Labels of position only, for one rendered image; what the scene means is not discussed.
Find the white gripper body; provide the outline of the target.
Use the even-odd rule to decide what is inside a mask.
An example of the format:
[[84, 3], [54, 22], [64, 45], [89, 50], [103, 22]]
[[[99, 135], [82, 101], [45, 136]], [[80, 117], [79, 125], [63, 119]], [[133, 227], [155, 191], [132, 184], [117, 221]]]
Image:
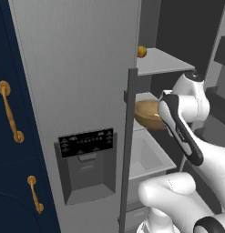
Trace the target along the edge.
[[172, 90], [163, 90], [160, 97], [159, 97], [159, 102], [160, 101], [167, 101], [169, 100], [169, 95], [172, 94]]

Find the wooden bowl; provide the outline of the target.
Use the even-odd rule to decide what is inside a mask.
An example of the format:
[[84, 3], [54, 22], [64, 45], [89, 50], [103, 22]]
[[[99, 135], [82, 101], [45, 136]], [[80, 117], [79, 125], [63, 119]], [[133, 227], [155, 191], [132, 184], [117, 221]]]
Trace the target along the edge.
[[140, 100], [135, 103], [134, 118], [149, 130], [164, 130], [165, 125], [158, 113], [158, 100]]

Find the grey fridge shelf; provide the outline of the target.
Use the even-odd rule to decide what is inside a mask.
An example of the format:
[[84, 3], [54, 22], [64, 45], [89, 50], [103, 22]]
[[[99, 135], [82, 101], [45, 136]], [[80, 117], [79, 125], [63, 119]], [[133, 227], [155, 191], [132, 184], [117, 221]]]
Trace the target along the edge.
[[139, 76], [147, 76], [192, 70], [194, 66], [157, 48], [148, 48], [146, 56], [137, 59], [137, 69]]

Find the open fridge door with racks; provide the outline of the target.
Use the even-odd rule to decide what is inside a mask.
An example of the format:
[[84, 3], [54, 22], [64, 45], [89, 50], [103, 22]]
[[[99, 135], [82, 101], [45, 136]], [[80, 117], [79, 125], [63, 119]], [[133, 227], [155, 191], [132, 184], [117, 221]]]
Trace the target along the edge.
[[225, 6], [206, 75], [210, 113], [225, 125]]

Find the white fridge drawer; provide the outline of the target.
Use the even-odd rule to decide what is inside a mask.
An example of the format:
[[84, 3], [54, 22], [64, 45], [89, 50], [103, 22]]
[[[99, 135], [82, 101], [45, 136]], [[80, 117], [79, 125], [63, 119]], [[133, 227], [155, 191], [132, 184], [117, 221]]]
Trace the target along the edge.
[[140, 182], [165, 175], [168, 170], [176, 167], [168, 154], [146, 129], [135, 130], [132, 137], [127, 211], [142, 207], [138, 199]]

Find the grey fridge door with dispenser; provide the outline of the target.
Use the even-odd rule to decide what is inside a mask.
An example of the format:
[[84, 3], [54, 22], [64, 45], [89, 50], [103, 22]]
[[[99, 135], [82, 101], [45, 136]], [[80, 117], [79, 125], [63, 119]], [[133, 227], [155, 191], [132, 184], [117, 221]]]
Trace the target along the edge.
[[54, 144], [111, 127], [123, 162], [140, 0], [8, 0], [61, 233], [118, 233], [120, 195], [68, 206]]

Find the orange round fruit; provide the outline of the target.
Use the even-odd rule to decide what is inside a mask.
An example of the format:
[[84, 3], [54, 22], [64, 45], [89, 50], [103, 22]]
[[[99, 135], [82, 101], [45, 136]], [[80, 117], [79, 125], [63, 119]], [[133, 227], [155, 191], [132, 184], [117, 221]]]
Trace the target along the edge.
[[147, 54], [147, 48], [144, 46], [139, 46], [138, 47], [138, 58], [143, 58]]

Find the navy cupboard door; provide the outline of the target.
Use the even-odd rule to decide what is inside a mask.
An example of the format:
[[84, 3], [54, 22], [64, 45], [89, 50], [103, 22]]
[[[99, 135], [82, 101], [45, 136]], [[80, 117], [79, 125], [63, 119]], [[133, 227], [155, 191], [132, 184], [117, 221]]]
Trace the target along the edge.
[[0, 81], [10, 85], [7, 101], [16, 128], [25, 136], [22, 143], [15, 142], [0, 94], [0, 166], [21, 163], [36, 169], [42, 152], [8, 0], [0, 0]]
[[[27, 183], [36, 178], [34, 190], [44, 205], [39, 214]], [[53, 205], [38, 160], [31, 158], [0, 166], [0, 233], [60, 233]]]

